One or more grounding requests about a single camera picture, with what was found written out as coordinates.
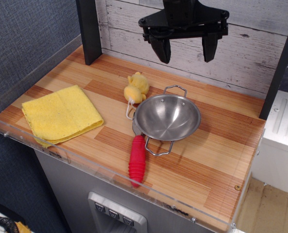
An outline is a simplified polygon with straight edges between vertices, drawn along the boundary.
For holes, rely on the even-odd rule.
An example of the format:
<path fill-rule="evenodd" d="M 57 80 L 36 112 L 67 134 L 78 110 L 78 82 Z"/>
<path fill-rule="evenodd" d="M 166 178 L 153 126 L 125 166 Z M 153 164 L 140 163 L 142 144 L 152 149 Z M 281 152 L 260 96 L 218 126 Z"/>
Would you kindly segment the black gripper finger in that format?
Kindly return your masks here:
<path fill-rule="evenodd" d="M 204 61 L 210 62 L 214 59 L 218 45 L 218 34 L 209 33 L 202 37 Z"/>
<path fill-rule="evenodd" d="M 171 50 L 170 41 L 168 39 L 150 39 L 153 51 L 162 63 L 168 64 L 170 62 Z"/>

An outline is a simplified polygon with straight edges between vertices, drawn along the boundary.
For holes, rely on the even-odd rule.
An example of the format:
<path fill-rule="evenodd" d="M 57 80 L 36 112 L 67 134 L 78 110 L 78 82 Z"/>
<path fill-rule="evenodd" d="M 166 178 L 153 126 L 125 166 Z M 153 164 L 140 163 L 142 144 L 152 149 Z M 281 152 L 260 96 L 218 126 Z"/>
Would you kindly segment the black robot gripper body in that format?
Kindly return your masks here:
<path fill-rule="evenodd" d="M 228 35 L 227 10 L 208 7 L 198 0 L 164 0 L 164 9 L 138 22 L 150 44 L 174 39 L 202 38 L 204 44 L 217 44 Z"/>

